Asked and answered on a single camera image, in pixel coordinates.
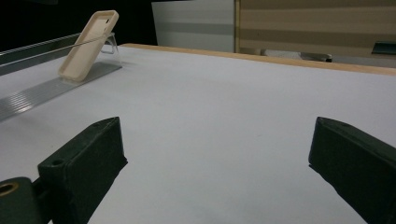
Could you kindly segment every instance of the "screw hole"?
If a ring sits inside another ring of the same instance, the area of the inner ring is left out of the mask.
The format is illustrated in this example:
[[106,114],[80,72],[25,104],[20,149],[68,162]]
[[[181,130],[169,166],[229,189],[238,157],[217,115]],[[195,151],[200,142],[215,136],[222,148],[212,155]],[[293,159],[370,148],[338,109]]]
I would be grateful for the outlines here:
[[52,165],[60,165],[60,164],[62,164],[62,163],[64,163],[63,160],[56,160],[56,161],[53,161],[53,162],[52,162]]
[[0,197],[9,194],[18,188],[18,183],[6,183],[0,186]]

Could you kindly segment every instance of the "phone case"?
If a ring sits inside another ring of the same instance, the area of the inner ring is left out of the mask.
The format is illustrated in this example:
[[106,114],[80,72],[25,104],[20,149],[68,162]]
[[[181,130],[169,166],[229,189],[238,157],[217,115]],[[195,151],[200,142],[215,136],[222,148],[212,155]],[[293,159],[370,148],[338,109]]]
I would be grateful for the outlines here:
[[[85,25],[76,44],[109,35],[118,19],[119,14],[115,10],[95,12],[87,25]],[[105,38],[100,38],[90,43],[73,47],[59,68],[59,75],[74,81],[83,80],[90,71],[105,42]]]

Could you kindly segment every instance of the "white table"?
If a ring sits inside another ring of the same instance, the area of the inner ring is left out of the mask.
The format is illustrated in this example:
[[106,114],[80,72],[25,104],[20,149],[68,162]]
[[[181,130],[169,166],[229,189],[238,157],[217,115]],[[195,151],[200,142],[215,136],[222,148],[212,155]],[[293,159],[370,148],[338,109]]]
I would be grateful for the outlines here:
[[[316,117],[396,146],[396,77],[120,48],[123,68],[0,123],[0,179],[118,116],[129,164],[90,223],[364,223],[308,167]],[[54,78],[0,77],[0,96]]]

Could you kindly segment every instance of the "wooden table edge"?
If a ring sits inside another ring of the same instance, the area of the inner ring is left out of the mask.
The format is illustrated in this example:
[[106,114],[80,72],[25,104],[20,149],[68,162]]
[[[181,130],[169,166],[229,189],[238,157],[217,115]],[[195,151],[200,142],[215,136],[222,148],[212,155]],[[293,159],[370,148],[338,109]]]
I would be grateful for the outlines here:
[[129,44],[129,43],[122,44],[120,46],[127,48],[135,48],[135,49],[152,49],[152,50],[178,52],[178,53],[200,54],[207,56],[250,60],[255,62],[263,62],[263,63],[278,63],[285,65],[293,65],[293,66],[332,69],[332,70],[348,71],[348,72],[370,73],[370,74],[388,75],[388,76],[396,77],[396,68],[375,67],[375,66],[366,66],[366,65],[358,65],[358,64],[345,64],[345,63],[323,63],[323,62],[276,58],[276,57],[259,56],[259,55],[211,51],[211,50],[203,50],[203,49],[182,49],[182,48],[163,47],[163,46]]

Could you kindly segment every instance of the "phone stand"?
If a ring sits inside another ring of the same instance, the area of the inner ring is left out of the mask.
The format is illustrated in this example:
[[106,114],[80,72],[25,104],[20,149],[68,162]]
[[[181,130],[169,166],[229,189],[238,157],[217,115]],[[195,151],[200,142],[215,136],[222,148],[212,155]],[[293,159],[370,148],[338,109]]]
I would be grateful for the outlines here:
[[[7,97],[1,98],[0,105],[3,105],[3,108],[0,110],[0,122],[122,68],[114,33],[75,44],[78,37],[79,34],[70,35],[0,52],[0,79],[21,73],[38,77],[50,73],[54,77],[27,89],[13,90],[7,93]],[[72,49],[79,49],[92,43],[102,43],[102,48],[94,59],[88,75],[79,82],[59,77],[58,69],[64,62],[64,56]]]

